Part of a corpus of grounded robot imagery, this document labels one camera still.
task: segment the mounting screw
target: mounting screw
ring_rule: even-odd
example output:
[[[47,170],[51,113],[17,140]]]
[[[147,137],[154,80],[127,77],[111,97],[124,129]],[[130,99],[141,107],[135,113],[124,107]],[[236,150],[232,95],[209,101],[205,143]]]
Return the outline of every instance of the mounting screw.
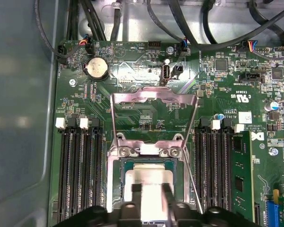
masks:
[[[121,148],[121,149],[119,150],[119,154],[120,154],[120,156],[122,156],[122,157],[129,156],[130,150],[129,150],[128,148]]]
[[[166,48],[166,53],[172,55],[175,53],[175,49],[172,46],[169,46]]]
[[[276,156],[277,154],[279,154],[279,151],[278,151],[277,148],[271,148],[271,149],[269,149],[269,154],[271,156]]]
[[[172,149],[172,150],[170,151],[170,155],[171,155],[172,157],[178,157],[179,154],[180,154],[180,152],[179,152],[179,150],[176,149],[176,148],[174,148],[174,149]]]
[[[77,81],[75,79],[70,79],[68,83],[71,87],[75,87],[77,85]]]
[[[211,208],[211,209],[209,209],[209,212],[211,212],[211,213],[213,213],[213,214],[218,214],[218,213],[220,213],[220,211],[219,211],[218,209],[216,209],[216,208]]]

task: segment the white label sticker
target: white label sticker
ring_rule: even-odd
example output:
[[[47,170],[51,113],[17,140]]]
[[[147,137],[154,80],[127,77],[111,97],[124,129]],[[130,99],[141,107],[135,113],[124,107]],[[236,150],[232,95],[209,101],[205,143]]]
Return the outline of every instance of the white label sticker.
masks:
[[[240,124],[252,124],[251,112],[239,112]]]

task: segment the white connector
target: white connector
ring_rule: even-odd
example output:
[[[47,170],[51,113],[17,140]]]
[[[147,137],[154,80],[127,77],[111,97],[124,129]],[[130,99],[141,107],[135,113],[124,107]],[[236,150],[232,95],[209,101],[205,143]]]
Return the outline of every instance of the white connector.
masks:
[[[233,127],[235,133],[240,133],[244,131],[244,124],[236,124],[235,127]]]
[[[221,128],[220,120],[212,120],[210,124],[211,130],[219,130]]]
[[[66,128],[65,118],[64,117],[57,117],[55,126],[58,129],[65,129]]]
[[[80,128],[84,130],[89,129],[89,119],[88,118],[80,118]]]

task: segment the silver heatsink bracket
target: silver heatsink bracket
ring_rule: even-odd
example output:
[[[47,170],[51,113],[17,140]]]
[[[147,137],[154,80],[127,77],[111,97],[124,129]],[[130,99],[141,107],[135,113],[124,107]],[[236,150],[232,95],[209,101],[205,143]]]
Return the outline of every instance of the silver heatsink bracket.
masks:
[[[145,103],[148,99],[161,99],[163,103],[183,103],[193,106],[187,123],[185,135],[182,140],[159,140],[156,143],[144,143],[141,140],[127,140],[122,133],[117,133],[115,123],[115,105],[122,102]],[[190,200],[190,182],[192,181],[194,191],[196,192],[195,182],[193,180],[189,153],[186,143],[191,133],[195,113],[198,106],[198,97],[196,95],[175,94],[167,87],[144,87],[134,93],[113,93],[110,96],[110,107],[113,121],[114,140],[108,151],[107,161],[107,204],[108,212],[112,211],[112,189],[113,189],[113,162],[121,157],[138,157],[139,155],[158,155],[159,157],[175,157],[184,162],[184,202]]]

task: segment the motherboard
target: motherboard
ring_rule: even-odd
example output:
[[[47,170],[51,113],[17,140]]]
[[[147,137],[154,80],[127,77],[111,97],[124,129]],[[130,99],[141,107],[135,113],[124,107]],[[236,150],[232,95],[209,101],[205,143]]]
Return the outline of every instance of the motherboard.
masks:
[[[242,45],[91,41],[59,64],[54,111],[50,226],[92,205],[111,212],[133,183],[144,223],[166,220],[169,183],[192,209],[284,226],[284,61]]]

